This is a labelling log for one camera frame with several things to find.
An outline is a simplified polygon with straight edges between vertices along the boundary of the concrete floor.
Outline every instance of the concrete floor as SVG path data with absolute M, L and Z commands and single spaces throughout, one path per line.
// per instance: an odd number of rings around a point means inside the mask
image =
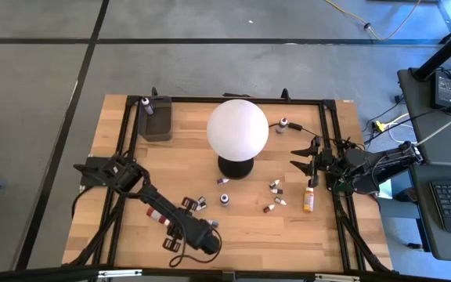
M 411 10 L 397 2 L 335 1 L 389 34 Z M 0 37 L 89 38 L 100 0 L 0 0 Z M 451 0 L 443 1 L 451 17 Z M 435 5 L 423 4 L 395 38 L 442 38 L 449 29 Z M 221 2 L 111 1 L 101 38 L 369 38 L 360 23 L 315 0 Z M 36 191 L 74 88 L 85 45 L 0 45 L 0 270 L 12 267 Z M 30 267 L 58 266 L 70 227 L 70 204 L 106 94 L 219 96 L 223 92 L 353 99 L 359 118 L 387 110 L 399 95 L 396 71 L 418 67 L 437 48 L 350 45 L 97 45 L 63 152 Z M 384 121 L 405 113 L 399 106 Z M 410 138 L 398 132 L 398 138 Z M 395 146 L 383 135 L 371 150 Z M 385 219 L 400 273 L 451 278 L 451 262 L 411 251 L 407 219 Z

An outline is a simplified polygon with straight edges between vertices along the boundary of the wooden tabletop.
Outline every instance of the wooden tabletop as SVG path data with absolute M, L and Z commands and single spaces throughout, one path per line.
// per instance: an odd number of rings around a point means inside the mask
M 115 151 L 126 96 L 107 95 L 97 125 L 91 153 L 96 157 L 110 157 Z M 245 179 L 231 180 L 217 185 L 222 178 L 217 167 L 217 155 L 207 141 L 207 120 L 217 103 L 173 103 L 173 138 L 165 142 L 148 143 L 138 138 L 135 158 L 150 171 L 151 181 L 159 192 L 179 206 L 184 197 L 207 199 L 207 208 L 194 215 L 214 219 L 222 235 L 222 251 L 209 264 L 184 259 L 182 269 L 234 269 L 275 271 L 342 271 L 341 254 L 331 194 L 325 189 L 320 173 L 315 188 L 315 211 L 302 210 L 306 177 L 289 163 L 306 161 L 291 150 L 307 148 L 312 135 L 287 129 L 280 135 L 270 128 L 264 150 L 255 157 L 254 168 Z M 303 125 L 321 135 L 319 111 L 315 106 L 287 104 L 258 104 L 269 124 L 282 117 Z M 337 101 L 337 114 L 343 137 L 361 143 L 362 136 L 355 104 Z M 128 134 L 132 128 L 128 125 Z M 330 113 L 327 120 L 331 125 Z M 269 184 L 281 180 L 283 199 L 287 206 L 276 204 L 270 213 L 262 209 L 273 204 L 275 195 Z M 219 203 L 227 193 L 229 206 Z M 103 209 L 105 187 L 95 187 L 78 201 L 75 217 L 67 241 L 63 262 L 79 255 L 97 231 Z M 388 247 L 377 203 L 366 196 L 355 195 L 355 210 L 359 231 L 374 254 L 391 267 Z M 161 247 L 166 229 L 146 215 L 148 205 L 128 200 L 125 205 L 115 266 L 139 268 L 168 268 L 175 256 Z M 349 256 L 356 268 L 352 239 L 347 234 Z M 101 262 L 106 261 L 110 235 L 106 236 Z M 202 251 L 187 248 L 186 252 L 206 259 Z

